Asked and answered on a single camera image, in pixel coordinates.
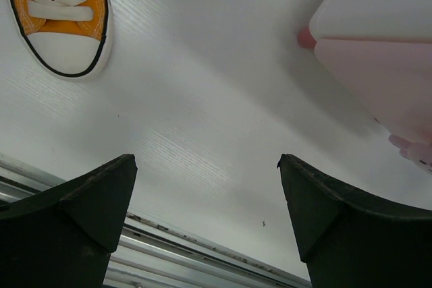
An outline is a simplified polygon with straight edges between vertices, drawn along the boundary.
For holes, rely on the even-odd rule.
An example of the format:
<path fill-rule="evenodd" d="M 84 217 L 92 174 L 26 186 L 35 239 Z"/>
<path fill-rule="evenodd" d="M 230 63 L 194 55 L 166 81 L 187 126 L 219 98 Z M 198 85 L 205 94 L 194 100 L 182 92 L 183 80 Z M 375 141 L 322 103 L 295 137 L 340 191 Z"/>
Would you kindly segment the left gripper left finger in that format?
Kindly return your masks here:
<path fill-rule="evenodd" d="M 2 287 L 102 287 L 136 180 L 132 154 L 1 205 Z"/>

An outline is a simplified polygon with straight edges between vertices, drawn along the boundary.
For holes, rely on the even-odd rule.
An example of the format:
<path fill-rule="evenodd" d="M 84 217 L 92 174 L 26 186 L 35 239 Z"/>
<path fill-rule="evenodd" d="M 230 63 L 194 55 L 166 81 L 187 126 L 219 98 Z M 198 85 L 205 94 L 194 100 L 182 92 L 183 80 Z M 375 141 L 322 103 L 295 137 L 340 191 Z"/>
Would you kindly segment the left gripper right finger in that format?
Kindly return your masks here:
<path fill-rule="evenodd" d="M 277 166 L 313 287 L 431 286 L 431 211 L 370 194 L 292 154 Z"/>

